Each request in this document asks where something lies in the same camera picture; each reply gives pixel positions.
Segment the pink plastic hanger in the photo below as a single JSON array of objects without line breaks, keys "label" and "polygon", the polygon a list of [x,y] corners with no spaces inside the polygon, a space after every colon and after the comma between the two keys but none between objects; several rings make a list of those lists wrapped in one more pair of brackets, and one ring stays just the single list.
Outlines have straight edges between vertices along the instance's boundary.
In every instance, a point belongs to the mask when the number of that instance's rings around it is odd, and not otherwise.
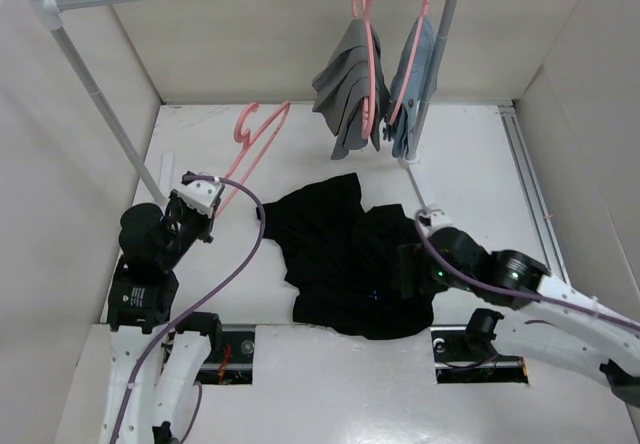
[{"label": "pink plastic hanger", "polygon": [[[233,129],[233,141],[240,146],[240,150],[234,161],[224,175],[225,179],[232,179],[241,185],[245,185],[249,177],[254,173],[260,161],[272,146],[275,139],[286,123],[291,110],[292,102],[287,100],[282,102],[275,110],[255,129],[251,129],[248,121],[255,115],[261,105],[258,102],[251,102],[241,112]],[[252,153],[257,144],[262,144],[255,154],[250,164],[246,166],[244,173],[237,178],[237,170],[243,165],[246,158]]]}]

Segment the black t shirt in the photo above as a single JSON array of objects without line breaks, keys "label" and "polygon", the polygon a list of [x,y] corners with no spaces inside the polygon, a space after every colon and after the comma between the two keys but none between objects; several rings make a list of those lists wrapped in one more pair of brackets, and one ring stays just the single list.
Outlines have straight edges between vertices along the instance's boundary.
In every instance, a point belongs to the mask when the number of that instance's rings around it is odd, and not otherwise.
[{"label": "black t shirt", "polygon": [[355,173],[306,185],[264,204],[265,238],[282,253],[284,280],[298,294],[296,324],[331,328],[348,336],[392,340],[431,326],[429,298],[394,290],[398,250],[419,241],[399,204],[365,210]]}]

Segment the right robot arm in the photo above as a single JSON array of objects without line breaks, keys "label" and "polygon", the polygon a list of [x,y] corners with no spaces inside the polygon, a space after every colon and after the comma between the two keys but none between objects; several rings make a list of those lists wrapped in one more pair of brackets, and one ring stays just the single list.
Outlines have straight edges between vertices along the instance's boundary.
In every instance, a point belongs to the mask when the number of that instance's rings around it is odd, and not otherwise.
[{"label": "right robot arm", "polygon": [[514,250],[487,252],[444,227],[398,248],[403,298],[432,301],[456,289],[484,302],[462,345],[473,357],[529,357],[581,374],[639,405],[639,324],[577,291],[539,261]]}]

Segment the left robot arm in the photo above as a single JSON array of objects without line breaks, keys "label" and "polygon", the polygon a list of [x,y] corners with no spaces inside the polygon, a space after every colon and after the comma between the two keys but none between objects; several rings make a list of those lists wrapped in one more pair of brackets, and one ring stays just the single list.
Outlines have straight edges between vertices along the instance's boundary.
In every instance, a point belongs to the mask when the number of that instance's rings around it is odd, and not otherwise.
[{"label": "left robot arm", "polygon": [[174,268],[198,240],[209,243],[221,184],[174,189],[165,208],[137,204],[120,219],[122,254],[108,296],[111,363],[99,440],[180,443],[192,424],[195,380],[222,351],[213,313],[195,312],[170,335],[179,283]]}]

